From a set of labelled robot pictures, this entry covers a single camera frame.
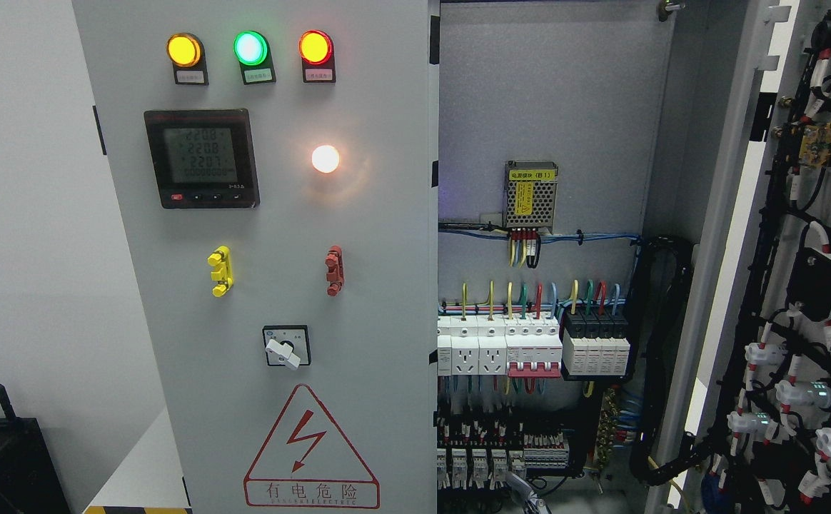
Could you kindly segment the grey robotic left hand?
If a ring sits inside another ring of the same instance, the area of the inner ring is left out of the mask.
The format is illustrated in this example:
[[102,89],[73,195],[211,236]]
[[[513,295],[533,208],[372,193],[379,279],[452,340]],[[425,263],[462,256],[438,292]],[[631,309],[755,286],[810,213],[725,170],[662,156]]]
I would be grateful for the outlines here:
[[510,488],[511,500],[523,508],[523,513],[550,513],[546,501],[526,479],[508,471],[505,480]]

